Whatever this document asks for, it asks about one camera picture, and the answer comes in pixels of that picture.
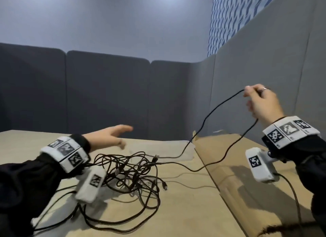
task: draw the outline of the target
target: right hand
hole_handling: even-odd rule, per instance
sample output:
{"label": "right hand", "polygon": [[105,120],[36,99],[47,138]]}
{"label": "right hand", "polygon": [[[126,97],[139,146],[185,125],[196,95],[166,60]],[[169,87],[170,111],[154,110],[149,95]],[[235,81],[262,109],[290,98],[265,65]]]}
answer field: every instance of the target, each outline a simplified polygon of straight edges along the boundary
{"label": "right hand", "polygon": [[284,113],[277,95],[273,91],[264,90],[261,97],[259,96],[257,91],[263,87],[261,84],[246,86],[243,96],[251,98],[247,102],[247,107],[252,116],[258,119],[264,127],[268,127],[279,118],[284,117]]}

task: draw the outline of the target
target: left hand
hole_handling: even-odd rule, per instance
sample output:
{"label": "left hand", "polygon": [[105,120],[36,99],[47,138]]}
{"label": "left hand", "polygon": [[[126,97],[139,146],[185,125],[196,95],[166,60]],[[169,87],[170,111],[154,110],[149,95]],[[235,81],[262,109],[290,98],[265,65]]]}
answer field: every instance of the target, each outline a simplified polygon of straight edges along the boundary
{"label": "left hand", "polygon": [[118,136],[124,132],[130,132],[132,130],[132,126],[120,124],[105,128],[103,130],[84,134],[83,136],[89,141],[91,145],[90,152],[100,148],[108,148],[112,146],[118,146],[121,149],[124,149],[126,143],[123,139],[118,138]]}

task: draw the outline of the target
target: cardboard box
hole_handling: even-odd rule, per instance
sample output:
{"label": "cardboard box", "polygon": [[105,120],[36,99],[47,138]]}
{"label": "cardboard box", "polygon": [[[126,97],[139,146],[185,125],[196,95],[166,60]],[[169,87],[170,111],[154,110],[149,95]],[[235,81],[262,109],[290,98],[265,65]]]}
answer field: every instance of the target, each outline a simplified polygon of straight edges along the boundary
{"label": "cardboard box", "polygon": [[[239,138],[238,134],[207,136],[197,138],[193,143],[203,163],[208,164],[220,160],[227,148]],[[290,186],[282,178],[273,184],[257,182],[253,178],[245,156],[245,151],[253,147],[267,149],[243,138],[229,150],[225,160],[207,166],[210,176],[249,237],[265,236],[264,230],[277,230],[268,236],[300,236],[297,208]],[[295,189],[305,236],[324,236],[310,211],[312,193],[301,184],[294,163],[277,161],[274,165],[277,172],[283,174]],[[295,226],[294,230],[288,230],[291,225]]]}

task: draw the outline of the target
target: tabletop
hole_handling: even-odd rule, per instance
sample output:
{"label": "tabletop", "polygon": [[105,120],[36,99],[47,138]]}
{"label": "tabletop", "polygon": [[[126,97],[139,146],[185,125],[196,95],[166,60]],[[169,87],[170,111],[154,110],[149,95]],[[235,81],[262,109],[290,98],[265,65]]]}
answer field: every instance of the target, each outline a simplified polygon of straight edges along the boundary
{"label": "tabletop", "polygon": [[[62,134],[16,130],[1,132],[0,164],[32,160],[38,156],[40,148],[51,143],[59,136],[62,136]],[[130,155],[128,144],[140,142],[140,140],[125,140],[127,146],[124,150],[117,147],[105,148],[91,153],[91,157],[94,158],[98,153]],[[141,142],[153,143],[158,141],[141,140]],[[203,165],[196,153],[193,160],[181,163],[192,169],[197,169]],[[129,233],[129,236],[245,236],[222,200],[206,169],[192,173],[180,165],[165,164],[159,166],[158,176],[168,185],[167,191],[163,190],[159,185],[161,187],[161,206],[151,219],[138,230]],[[73,186],[77,182],[78,180],[75,178],[63,180],[59,188]],[[49,205],[68,191],[65,190],[55,194]],[[89,216],[104,221],[119,221],[136,214],[142,209],[137,197],[131,197],[129,194],[120,195],[108,191],[108,193],[102,193],[102,197],[104,197],[103,205],[96,209],[91,208],[88,211]],[[46,227],[61,221],[72,212],[75,205],[76,202],[73,196],[67,195],[48,212],[39,227]],[[130,229],[152,212],[153,210],[146,209],[138,218],[116,227],[123,230]],[[84,219],[79,216],[77,219],[69,220],[56,229],[44,233],[38,232],[35,236],[111,237],[121,235],[115,232],[91,229],[86,225]]]}

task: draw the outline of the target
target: hand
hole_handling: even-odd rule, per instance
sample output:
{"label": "hand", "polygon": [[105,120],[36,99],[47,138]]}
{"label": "hand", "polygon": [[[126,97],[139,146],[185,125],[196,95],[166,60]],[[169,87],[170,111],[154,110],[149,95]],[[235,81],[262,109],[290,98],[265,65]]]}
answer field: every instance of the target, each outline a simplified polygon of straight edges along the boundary
{"label": "hand", "polygon": [[243,96],[251,98],[247,102],[247,107],[252,112],[252,116],[259,119],[265,127],[268,127],[279,118],[284,117],[284,113],[277,95],[273,91],[264,90],[261,97],[259,96],[257,90],[261,90],[263,87],[261,84],[246,86]]}
{"label": "hand", "polygon": [[133,127],[129,125],[116,125],[108,127],[103,130],[84,134],[83,136],[89,141],[91,145],[91,151],[95,151],[100,148],[108,148],[111,146],[119,146],[121,149],[125,147],[125,141],[118,136],[124,132],[130,132]]}

